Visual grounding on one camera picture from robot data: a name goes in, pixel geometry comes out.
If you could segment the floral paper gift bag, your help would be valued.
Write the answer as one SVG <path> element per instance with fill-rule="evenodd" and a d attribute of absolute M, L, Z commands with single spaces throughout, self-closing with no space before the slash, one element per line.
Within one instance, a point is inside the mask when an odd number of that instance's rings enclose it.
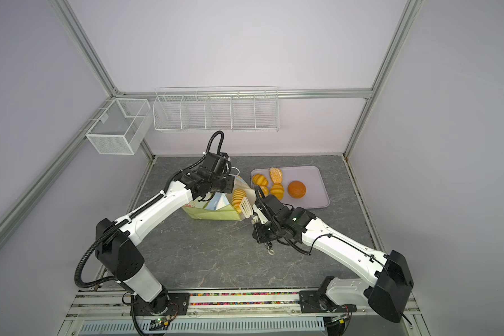
<path fill-rule="evenodd" d="M 234 189 L 240 188 L 246 192 L 250 204 L 256 201 L 253 189 L 242 179 L 238 168 L 232 168 L 232 176 L 235 177 Z M 242 221 L 246 219 L 243 214 L 238 214 L 231 204 L 232 193 L 215 193 L 214 197 L 207 202 L 192 201 L 182 207 L 190 218 L 207 221 Z"/>

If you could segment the long ridged fake bread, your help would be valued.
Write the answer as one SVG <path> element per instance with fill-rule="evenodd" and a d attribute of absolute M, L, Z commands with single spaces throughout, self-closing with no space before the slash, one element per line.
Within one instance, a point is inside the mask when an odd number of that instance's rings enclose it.
<path fill-rule="evenodd" d="M 246 192 L 243 189 L 237 188 L 232 193 L 231 204 L 238 214 L 242 213 L 241 204 L 243 199 L 246 199 Z"/>

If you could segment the striped yellow fake bread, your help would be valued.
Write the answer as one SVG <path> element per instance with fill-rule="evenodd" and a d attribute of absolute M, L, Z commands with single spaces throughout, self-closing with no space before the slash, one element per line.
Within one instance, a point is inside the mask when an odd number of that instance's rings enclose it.
<path fill-rule="evenodd" d="M 273 183 L 270 188 L 270 194 L 278 200 L 282 200 L 285 194 L 284 186 L 281 183 Z"/>

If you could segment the round orange fake bun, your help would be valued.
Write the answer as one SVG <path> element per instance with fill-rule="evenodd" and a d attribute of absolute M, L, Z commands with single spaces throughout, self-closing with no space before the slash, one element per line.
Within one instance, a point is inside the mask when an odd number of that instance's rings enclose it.
<path fill-rule="evenodd" d="M 301 181 L 292 181 L 288 184 L 288 194 L 295 199 L 304 197 L 307 193 L 307 187 Z"/>

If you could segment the yellow fake bread roll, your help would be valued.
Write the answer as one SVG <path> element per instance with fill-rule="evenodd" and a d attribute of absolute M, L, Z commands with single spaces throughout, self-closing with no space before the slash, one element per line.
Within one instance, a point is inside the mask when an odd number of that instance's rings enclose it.
<path fill-rule="evenodd" d="M 255 174 L 252 176 L 252 182 L 253 184 L 255 184 L 256 186 L 268 186 L 269 185 L 269 181 L 267 179 L 267 177 L 263 174 Z"/>

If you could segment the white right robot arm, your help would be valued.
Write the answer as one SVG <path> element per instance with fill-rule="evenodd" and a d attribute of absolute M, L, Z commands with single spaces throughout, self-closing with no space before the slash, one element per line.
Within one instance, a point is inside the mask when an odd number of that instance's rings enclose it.
<path fill-rule="evenodd" d="M 403 254 L 386 253 L 358 243 L 334 230 L 311 211 L 290 207 L 274 196 L 257 197 L 253 206 L 253 238 L 271 248 L 273 242 L 309 256 L 324 253 L 358 275 L 363 286 L 350 294 L 336 277 L 326 277 L 316 295 L 330 311 L 343 305 L 368 305 L 377 315 L 399 323 L 414 288 Z"/>

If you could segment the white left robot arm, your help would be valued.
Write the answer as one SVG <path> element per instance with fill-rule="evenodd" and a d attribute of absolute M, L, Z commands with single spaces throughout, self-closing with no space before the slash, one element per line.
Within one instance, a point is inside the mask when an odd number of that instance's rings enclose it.
<path fill-rule="evenodd" d="M 216 193 L 230 193 L 235 181 L 231 169 L 228 154 L 206 152 L 196 163 L 174 173 L 165 187 L 139 208 L 115 221 L 101 220 L 96 226 L 95 242 L 76 266 L 75 285 L 91 288 L 114 281 L 133 294 L 133 302 L 143 304 L 148 313 L 165 313 L 170 304 L 167 289 L 148 269 L 138 246 L 153 229 L 190 202 L 209 201 Z M 91 256 L 109 270 L 108 277 L 82 279 Z"/>

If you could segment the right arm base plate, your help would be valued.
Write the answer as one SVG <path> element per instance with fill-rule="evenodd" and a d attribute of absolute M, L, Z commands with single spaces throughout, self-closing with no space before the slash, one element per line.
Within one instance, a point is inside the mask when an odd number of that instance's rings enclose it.
<path fill-rule="evenodd" d="M 357 312 L 355 305 L 338 305 L 326 294 L 320 294 L 319 291 L 300 291 L 299 305 L 302 313 L 354 313 Z"/>

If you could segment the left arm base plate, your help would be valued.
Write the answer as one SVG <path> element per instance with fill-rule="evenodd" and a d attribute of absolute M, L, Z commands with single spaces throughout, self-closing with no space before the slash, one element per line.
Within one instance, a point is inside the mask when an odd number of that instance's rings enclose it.
<path fill-rule="evenodd" d="M 132 299 L 137 316 L 183 316 L 187 314 L 190 294 L 187 292 L 167 293 L 153 302 L 146 302 L 138 295 Z"/>

